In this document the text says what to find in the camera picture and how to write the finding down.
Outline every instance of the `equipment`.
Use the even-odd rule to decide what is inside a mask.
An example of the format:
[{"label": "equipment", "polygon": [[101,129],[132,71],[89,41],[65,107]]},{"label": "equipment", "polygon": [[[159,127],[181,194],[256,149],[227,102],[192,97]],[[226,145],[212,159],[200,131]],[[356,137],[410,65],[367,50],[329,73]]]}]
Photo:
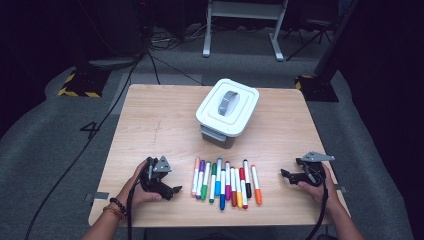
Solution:
[{"label": "equipment", "polygon": [[335,160],[333,156],[327,156],[321,153],[310,151],[301,158],[296,158],[297,165],[302,168],[304,173],[290,173],[281,169],[283,177],[288,178],[290,184],[297,184],[299,181],[307,182],[315,187],[318,187],[324,182],[325,171],[322,167],[322,161]]},{"label": "equipment", "polygon": [[141,187],[143,187],[143,190],[146,192],[157,192],[162,198],[168,201],[171,200],[174,193],[178,193],[182,186],[171,188],[161,181],[162,178],[168,175],[168,172],[172,171],[168,161],[164,156],[162,156],[160,160],[148,157],[146,161],[146,165],[144,165],[141,170]]},{"label": "equipment", "polygon": [[314,229],[312,229],[311,233],[306,238],[307,240],[311,240],[321,226],[328,200],[328,189],[325,185],[325,170],[321,162],[333,160],[335,160],[333,156],[327,156],[325,154],[310,151],[305,156],[296,158],[297,165],[302,168],[304,173],[290,173],[284,169],[281,169],[281,174],[283,177],[289,179],[290,184],[297,184],[299,181],[304,181],[315,187],[318,187],[321,184],[323,185],[321,212]]},{"label": "equipment", "polygon": [[146,164],[140,170],[140,173],[138,174],[136,180],[134,181],[134,184],[131,187],[130,192],[128,193],[127,230],[129,240],[132,239],[131,207],[135,188],[138,186],[138,184],[140,184],[144,191],[157,192],[162,196],[162,198],[165,198],[169,201],[174,196],[174,193],[178,193],[182,188],[182,186],[170,188],[168,185],[162,182],[162,178],[168,175],[168,172],[171,171],[172,168],[164,156],[162,156],[160,160],[151,157],[148,157],[146,159]]}]

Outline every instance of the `wooden table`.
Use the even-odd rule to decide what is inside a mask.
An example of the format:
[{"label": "wooden table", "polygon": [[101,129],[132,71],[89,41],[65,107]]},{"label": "wooden table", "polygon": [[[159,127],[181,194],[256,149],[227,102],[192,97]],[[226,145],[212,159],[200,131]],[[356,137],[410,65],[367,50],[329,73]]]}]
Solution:
[{"label": "wooden table", "polygon": [[[163,182],[182,190],[170,201],[146,203],[133,210],[135,227],[313,225],[320,207],[312,198],[290,185],[280,169],[301,172],[295,162],[313,150],[325,153],[309,110],[296,89],[259,88],[259,102],[244,131],[230,149],[202,139],[196,110],[212,87],[132,85],[119,119],[98,192],[118,194],[136,166],[148,156],[166,156],[173,171]],[[196,200],[191,195],[197,156],[215,162],[217,157],[242,166],[255,164],[263,204],[254,196],[247,210],[221,211],[219,201]],[[93,224],[108,200],[95,199],[89,217]]]}]

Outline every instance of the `container handle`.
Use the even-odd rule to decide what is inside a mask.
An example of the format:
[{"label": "container handle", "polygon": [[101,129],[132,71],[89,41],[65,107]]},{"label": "container handle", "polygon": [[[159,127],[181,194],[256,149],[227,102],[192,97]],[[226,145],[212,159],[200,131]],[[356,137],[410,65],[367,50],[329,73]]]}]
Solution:
[{"label": "container handle", "polygon": [[231,98],[236,96],[237,93],[233,91],[228,91],[225,93],[224,97],[222,98],[221,104],[218,107],[218,113],[219,115],[225,116],[225,113],[228,110],[228,104],[230,103]]}]

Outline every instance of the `human hand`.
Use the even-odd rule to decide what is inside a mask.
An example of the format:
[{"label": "human hand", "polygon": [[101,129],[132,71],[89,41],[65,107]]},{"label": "human hand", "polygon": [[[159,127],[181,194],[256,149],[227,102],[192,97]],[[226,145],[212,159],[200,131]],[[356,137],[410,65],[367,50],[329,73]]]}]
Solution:
[{"label": "human hand", "polygon": [[[128,194],[131,190],[131,187],[133,186],[134,182],[136,181],[136,178],[138,174],[140,173],[141,169],[143,169],[144,165],[146,165],[147,161],[144,160],[142,163],[140,163],[133,176],[128,179],[128,181],[125,183],[122,190],[119,192],[119,194],[116,196],[116,199],[118,199],[125,207],[127,205],[127,199]],[[134,196],[132,199],[132,208],[136,208],[140,206],[144,202],[153,202],[153,201],[159,201],[162,199],[162,196],[159,193],[155,192],[146,192],[143,190],[140,184],[137,184],[135,186]]]},{"label": "human hand", "polygon": [[[339,197],[337,196],[336,186],[333,183],[333,180],[331,178],[330,170],[328,169],[325,164],[322,164],[325,171],[325,185],[328,189],[328,200],[326,204],[326,210],[331,211],[334,208],[341,207],[341,203],[339,200]],[[306,182],[299,182],[297,184],[301,189],[303,189],[305,192],[309,193],[311,197],[317,202],[318,204],[322,204],[322,197],[324,195],[324,186],[321,184],[318,187],[314,187]]]}]

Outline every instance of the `metal stand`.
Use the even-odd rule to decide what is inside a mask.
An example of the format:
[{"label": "metal stand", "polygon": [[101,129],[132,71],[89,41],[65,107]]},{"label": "metal stand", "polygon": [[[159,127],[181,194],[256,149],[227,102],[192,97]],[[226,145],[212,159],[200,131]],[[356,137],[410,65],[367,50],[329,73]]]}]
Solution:
[{"label": "metal stand", "polygon": [[212,16],[220,17],[237,17],[237,18],[253,18],[276,20],[274,33],[269,34],[272,47],[274,49],[277,61],[283,61],[283,54],[277,42],[278,33],[280,32],[281,23],[283,22],[286,12],[287,1],[281,5],[275,4],[256,4],[256,3],[238,3],[238,2],[220,2],[209,0],[206,37],[203,46],[203,57],[210,56],[211,47],[211,24]]}]

